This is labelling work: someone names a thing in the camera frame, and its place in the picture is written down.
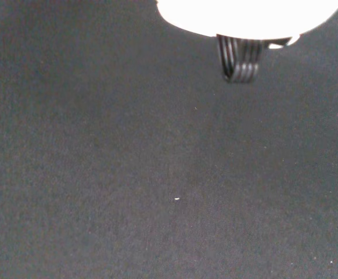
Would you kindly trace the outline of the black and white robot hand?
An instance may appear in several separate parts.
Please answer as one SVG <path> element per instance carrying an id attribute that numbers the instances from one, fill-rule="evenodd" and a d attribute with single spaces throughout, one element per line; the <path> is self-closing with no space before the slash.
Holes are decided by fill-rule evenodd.
<path id="1" fill-rule="evenodd" d="M 222 74 L 229 83 L 250 83 L 266 49 L 281 49 L 326 23 L 338 0 L 156 2 L 167 23 L 217 40 Z"/>

